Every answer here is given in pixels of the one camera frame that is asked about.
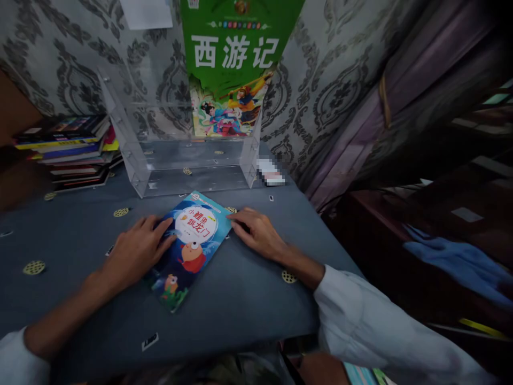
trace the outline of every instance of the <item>wall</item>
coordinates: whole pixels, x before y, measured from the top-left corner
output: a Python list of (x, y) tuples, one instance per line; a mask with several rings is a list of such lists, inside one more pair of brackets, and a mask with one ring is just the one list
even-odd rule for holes
[[(178, 0), (172, 29), (130, 31), (118, 0), (2, 0), (0, 67), (46, 115), (103, 110), (98, 66), (124, 97), (190, 130)], [(297, 178), (375, 83), (423, 0), (306, 0), (263, 109), (263, 140)], [(159, 134), (154, 114), (134, 112)]]

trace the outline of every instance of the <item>cartoon character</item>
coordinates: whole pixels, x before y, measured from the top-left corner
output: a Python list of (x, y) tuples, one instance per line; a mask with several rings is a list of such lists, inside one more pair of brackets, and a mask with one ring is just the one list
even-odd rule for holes
[(182, 260), (179, 262), (189, 273), (196, 274), (205, 264), (206, 257), (199, 242), (189, 242), (180, 246), (182, 248)]
[[(228, 108), (239, 108), (242, 111), (242, 115), (240, 117), (240, 121), (242, 123), (252, 123), (257, 119), (260, 106), (255, 106), (255, 103), (258, 102), (258, 99), (255, 99), (255, 96), (258, 91), (260, 91), (266, 85), (266, 81), (269, 80), (272, 75), (273, 72), (269, 72), (265, 76), (258, 78), (243, 87), (240, 87), (238, 90), (236, 90), (236, 94), (235, 90), (228, 93), (230, 97), (228, 100)], [(250, 85), (255, 82), (255, 86), (251, 88)]]
[(204, 125), (210, 126), (205, 133), (208, 133), (213, 126), (214, 132), (222, 136), (247, 136), (240, 130), (240, 124), (233, 109), (218, 109), (212, 103), (207, 102), (201, 106), (201, 109), (211, 116), (210, 120), (203, 122)]
[(166, 279), (162, 298), (167, 299), (168, 295), (174, 294), (176, 289), (178, 289), (178, 277), (175, 277), (174, 275), (170, 274)]
[(170, 294), (173, 294), (178, 288), (178, 277), (170, 274), (167, 276), (166, 285), (164, 286), (164, 290), (168, 291)]

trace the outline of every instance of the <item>wrist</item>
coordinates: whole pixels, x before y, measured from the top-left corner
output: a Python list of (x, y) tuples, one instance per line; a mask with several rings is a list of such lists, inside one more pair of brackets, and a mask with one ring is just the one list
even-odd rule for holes
[(122, 291), (103, 275), (95, 271), (85, 279), (80, 292), (94, 296), (99, 302), (108, 302)]
[(274, 253), (272, 260), (283, 267), (290, 267), (301, 256), (302, 254), (298, 249), (286, 245), (282, 250)]

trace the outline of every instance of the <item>yellow strip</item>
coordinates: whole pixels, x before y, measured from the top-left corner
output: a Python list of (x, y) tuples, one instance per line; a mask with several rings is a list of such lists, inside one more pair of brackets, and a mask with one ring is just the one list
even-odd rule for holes
[(15, 144), (14, 147), (16, 147), (18, 150), (31, 150), (31, 149), (35, 149), (35, 148), (57, 147), (57, 146), (62, 146), (62, 145), (94, 143), (94, 142), (98, 142), (98, 138), (75, 139), (75, 140), (71, 140), (71, 141), (60, 141), (60, 142)]
[(500, 331), (492, 329), (491, 327), (478, 324), (477, 322), (471, 321), (467, 318), (460, 319), (460, 322), (464, 325), (470, 326), (471, 328), (477, 329), (480, 332), (489, 334), (491, 336), (497, 337), (497, 338), (507, 338), (504, 334), (502, 334)]

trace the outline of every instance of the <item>journey to the west poster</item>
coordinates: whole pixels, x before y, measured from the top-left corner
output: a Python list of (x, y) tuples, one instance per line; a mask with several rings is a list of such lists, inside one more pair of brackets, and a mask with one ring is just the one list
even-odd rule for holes
[(195, 136), (250, 136), (304, 0), (182, 0)]

